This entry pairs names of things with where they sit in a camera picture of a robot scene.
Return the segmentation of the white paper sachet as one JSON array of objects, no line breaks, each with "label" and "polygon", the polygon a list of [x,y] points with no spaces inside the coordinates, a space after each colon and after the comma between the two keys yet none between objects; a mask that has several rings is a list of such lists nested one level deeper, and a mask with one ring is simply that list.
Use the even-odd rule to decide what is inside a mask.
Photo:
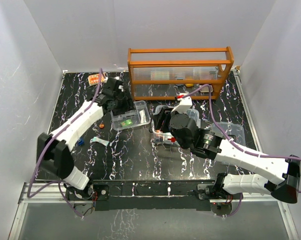
[{"label": "white paper sachet", "polygon": [[104,139],[101,139],[99,137],[93,137],[91,140],[90,140],[91,143],[99,143],[99,144],[102,144],[103,146],[107,147],[109,145],[109,141],[108,140],[104,140]]},{"label": "white paper sachet", "polygon": [[146,115],[145,111],[142,109],[139,111],[139,116],[140,116],[140,123],[143,124],[146,122]]}]

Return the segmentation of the green wind oil box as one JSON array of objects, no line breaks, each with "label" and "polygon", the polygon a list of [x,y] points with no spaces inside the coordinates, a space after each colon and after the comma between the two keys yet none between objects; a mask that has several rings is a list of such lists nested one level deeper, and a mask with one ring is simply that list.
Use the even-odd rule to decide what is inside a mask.
[{"label": "green wind oil box", "polygon": [[122,127],[127,127],[127,126],[132,125],[133,122],[132,122],[131,119],[126,119],[126,120],[122,121],[120,124],[121,124]]}]

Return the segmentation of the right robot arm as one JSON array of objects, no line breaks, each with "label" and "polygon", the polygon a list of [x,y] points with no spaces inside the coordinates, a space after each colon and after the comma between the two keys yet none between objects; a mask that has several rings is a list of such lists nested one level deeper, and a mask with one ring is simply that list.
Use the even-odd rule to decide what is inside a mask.
[{"label": "right robot arm", "polygon": [[202,159],[228,163],[252,174],[219,173],[214,185],[208,187],[211,197],[226,198],[239,193],[270,195],[278,201],[298,201],[301,162],[297,156],[275,158],[223,138],[213,131],[199,128],[186,113],[163,106],[152,117],[155,130],[171,133],[182,149]]}]

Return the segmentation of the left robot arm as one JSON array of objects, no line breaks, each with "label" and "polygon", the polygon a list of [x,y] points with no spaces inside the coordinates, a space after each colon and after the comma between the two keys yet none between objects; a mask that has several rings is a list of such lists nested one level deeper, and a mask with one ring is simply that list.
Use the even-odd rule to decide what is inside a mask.
[{"label": "left robot arm", "polygon": [[80,171],[72,157],[72,150],[80,137],[107,113],[124,114],[134,109],[130,90],[119,77],[107,77],[98,83],[94,95],[63,125],[37,138],[36,168],[43,169],[69,185],[70,192],[87,200],[93,196],[90,178]]}]

